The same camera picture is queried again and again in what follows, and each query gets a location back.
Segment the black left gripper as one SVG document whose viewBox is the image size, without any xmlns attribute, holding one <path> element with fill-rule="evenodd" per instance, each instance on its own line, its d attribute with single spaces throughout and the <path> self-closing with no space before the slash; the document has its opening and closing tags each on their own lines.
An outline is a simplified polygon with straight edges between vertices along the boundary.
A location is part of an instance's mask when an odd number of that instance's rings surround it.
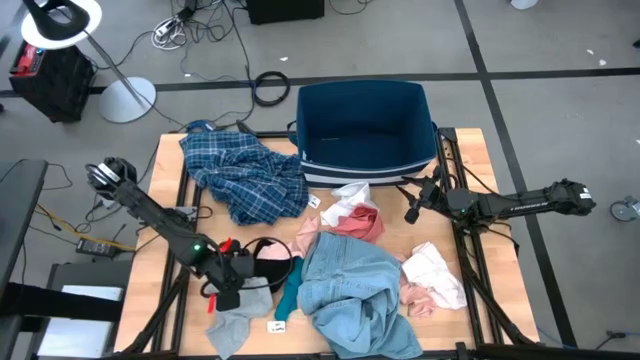
<svg viewBox="0 0 640 360">
<path fill-rule="evenodd" d="M 205 263 L 205 294 L 216 292 L 215 309 L 227 311 L 240 306 L 238 290 L 254 276 L 254 258 L 248 253 L 214 254 Z"/>
</svg>

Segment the grey garment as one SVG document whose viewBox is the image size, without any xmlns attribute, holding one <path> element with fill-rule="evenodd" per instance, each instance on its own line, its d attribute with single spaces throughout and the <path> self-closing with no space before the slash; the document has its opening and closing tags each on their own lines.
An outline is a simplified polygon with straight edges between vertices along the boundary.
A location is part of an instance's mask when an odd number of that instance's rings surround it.
<svg viewBox="0 0 640 360">
<path fill-rule="evenodd" d="M 244 282 L 249 290 L 240 290 L 240 306 L 227 311 L 215 311 L 214 323 L 206 337 L 222 360 L 227 360 L 246 342 L 250 320 L 265 316 L 273 307 L 273 298 L 265 277 L 248 278 Z"/>
</svg>

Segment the black garment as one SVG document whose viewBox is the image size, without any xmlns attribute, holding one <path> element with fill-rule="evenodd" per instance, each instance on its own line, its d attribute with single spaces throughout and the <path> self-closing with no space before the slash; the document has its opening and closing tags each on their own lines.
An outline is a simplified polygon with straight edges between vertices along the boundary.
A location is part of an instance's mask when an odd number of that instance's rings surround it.
<svg viewBox="0 0 640 360">
<path fill-rule="evenodd" d="M 270 292 L 276 293 L 286 282 L 291 272 L 289 246 L 275 238 L 258 238 L 253 253 L 255 275 L 265 277 L 270 284 Z"/>
</svg>

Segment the teal fleece garment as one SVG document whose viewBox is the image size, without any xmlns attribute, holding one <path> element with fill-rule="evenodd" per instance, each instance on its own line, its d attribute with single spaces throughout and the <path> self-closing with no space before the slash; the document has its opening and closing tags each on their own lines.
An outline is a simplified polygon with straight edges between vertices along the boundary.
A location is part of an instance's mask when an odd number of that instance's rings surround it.
<svg viewBox="0 0 640 360">
<path fill-rule="evenodd" d="M 302 284 L 301 272 L 303 263 L 304 260 L 300 257 L 294 259 L 294 268 L 287 278 L 283 295 L 275 309 L 274 319 L 276 321 L 286 322 L 289 315 L 298 308 L 297 296 L 299 287 Z"/>
</svg>

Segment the pale pink white garment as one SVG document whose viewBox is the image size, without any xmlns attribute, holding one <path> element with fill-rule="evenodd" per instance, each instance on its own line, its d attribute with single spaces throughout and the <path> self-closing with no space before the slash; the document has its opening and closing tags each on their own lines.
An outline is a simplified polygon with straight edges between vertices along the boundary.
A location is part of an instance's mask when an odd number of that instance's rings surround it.
<svg viewBox="0 0 640 360">
<path fill-rule="evenodd" d="M 408 259 L 400 256 L 399 260 L 408 281 L 427 288 L 437 307 L 458 310 L 467 305 L 463 286 L 432 243 L 414 247 Z"/>
</svg>

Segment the light pink garment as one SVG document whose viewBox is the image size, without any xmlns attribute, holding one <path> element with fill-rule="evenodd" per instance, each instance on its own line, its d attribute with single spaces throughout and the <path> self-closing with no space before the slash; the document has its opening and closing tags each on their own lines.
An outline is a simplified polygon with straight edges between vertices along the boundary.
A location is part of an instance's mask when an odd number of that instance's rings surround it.
<svg viewBox="0 0 640 360">
<path fill-rule="evenodd" d="M 307 218 L 292 242 L 285 245 L 280 243 L 267 245 L 257 252 L 257 258 L 261 260 L 287 260 L 290 257 L 305 258 L 316 239 L 319 228 L 319 216 Z"/>
</svg>

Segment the dusty pink garment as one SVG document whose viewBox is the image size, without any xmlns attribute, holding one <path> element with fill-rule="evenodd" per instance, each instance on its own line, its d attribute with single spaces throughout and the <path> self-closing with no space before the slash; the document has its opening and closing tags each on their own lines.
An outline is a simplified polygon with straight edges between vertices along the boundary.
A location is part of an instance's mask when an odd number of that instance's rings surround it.
<svg viewBox="0 0 640 360">
<path fill-rule="evenodd" d="M 410 317 L 430 317 L 437 309 L 429 290 L 410 283 L 403 270 L 400 270 L 399 300 L 402 305 L 407 306 Z"/>
</svg>

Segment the light blue denim jeans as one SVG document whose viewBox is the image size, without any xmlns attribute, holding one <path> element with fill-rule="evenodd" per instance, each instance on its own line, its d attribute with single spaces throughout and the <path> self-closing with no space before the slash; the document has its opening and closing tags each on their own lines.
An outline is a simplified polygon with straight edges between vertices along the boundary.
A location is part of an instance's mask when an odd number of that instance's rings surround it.
<svg viewBox="0 0 640 360">
<path fill-rule="evenodd" d="M 423 353 L 399 314 L 400 264 L 382 248 L 353 237 L 322 232 L 301 270 L 298 307 L 342 359 Z"/>
</svg>

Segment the blue plaid shirt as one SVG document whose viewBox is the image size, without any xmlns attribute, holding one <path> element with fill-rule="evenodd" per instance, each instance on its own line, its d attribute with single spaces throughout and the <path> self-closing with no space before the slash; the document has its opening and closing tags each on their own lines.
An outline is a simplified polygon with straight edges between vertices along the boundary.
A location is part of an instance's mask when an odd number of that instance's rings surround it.
<svg viewBox="0 0 640 360">
<path fill-rule="evenodd" d="M 227 205 L 237 225 L 273 225 L 299 217 L 308 206 L 309 188 L 296 155 L 273 151 L 240 132 L 191 133 L 179 144 L 188 174 Z"/>
</svg>

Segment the black power adapter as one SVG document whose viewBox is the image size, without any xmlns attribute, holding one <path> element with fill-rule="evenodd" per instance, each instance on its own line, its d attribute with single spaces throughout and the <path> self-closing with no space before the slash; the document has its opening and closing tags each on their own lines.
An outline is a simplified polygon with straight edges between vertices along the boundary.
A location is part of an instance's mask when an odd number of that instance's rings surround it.
<svg viewBox="0 0 640 360">
<path fill-rule="evenodd" d="M 117 255 L 117 248 L 113 245 L 97 243 L 80 238 L 75 248 L 75 252 L 84 255 L 112 259 Z"/>
</svg>

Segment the grey framed white panel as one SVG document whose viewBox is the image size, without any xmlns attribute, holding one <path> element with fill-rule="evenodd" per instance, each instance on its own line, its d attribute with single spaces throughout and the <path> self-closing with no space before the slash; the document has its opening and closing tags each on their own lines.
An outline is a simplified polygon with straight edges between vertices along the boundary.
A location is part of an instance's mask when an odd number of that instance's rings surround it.
<svg viewBox="0 0 640 360">
<path fill-rule="evenodd" d="M 47 282 L 51 290 L 107 300 L 124 298 L 131 262 L 55 264 Z M 116 324 L 107 321 L 50 318 L 32 336 L 27 360 L 97 359 L 113 349 Z"/>
</svg>

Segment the white floor lamp black head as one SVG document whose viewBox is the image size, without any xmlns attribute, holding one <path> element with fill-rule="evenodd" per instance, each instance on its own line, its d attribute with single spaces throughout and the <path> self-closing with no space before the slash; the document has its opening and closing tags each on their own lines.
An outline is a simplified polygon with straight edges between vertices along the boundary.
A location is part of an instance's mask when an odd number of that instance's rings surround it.
<svg viewBox="0 0 640 360">
<path fill-rule="evenodd" d="M 127 77 L 111 56 L 94 39 L 103 11 L 96 0 L 21 0 L 27 15 L 21 23 L 21 35 L 30 45 L 44 50 L 69 48 L 86 40 L 104 60 L 117 80 L 102 92 L 99 99 L 101 116 L 124 124 L 135 121 L 151 110 L 156 88 L 143 77 Z"/>
</svg>

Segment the black box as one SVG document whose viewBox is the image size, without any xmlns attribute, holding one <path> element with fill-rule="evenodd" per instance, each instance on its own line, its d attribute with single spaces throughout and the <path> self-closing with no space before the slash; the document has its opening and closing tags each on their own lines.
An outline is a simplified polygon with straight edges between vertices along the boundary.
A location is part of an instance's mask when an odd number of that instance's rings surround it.
<svg viewBox="0 0 640 360">
<path fill-rule="evenodd" d="M 324 16 L 325 0 L 246 0 L 253 25 L 310 20 Z"/>
</svg>

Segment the black desk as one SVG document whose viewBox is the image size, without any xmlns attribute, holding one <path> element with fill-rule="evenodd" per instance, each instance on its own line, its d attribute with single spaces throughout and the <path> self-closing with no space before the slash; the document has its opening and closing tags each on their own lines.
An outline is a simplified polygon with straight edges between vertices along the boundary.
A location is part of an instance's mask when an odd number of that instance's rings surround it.
<svg viewBox="0 0 640 360">
<path fill-rule="evenodd" d="M 44 160 L 0 162 L 0 299 L 13 273 L 47 167 Z"/>
</svg>

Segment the black crate with red lid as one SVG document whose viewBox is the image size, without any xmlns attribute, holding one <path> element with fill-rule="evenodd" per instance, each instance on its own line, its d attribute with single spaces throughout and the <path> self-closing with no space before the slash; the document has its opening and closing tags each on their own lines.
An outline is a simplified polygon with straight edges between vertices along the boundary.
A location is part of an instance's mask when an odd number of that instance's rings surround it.
<svg viewBox="0 0 640 360">
<path fill-rule="evenodd" d="M 95 71 L 75 46 L 45 50 L 23 41 L 9 70 L 12 90 L 52 123 L 81 120 Z"/>
</svg>

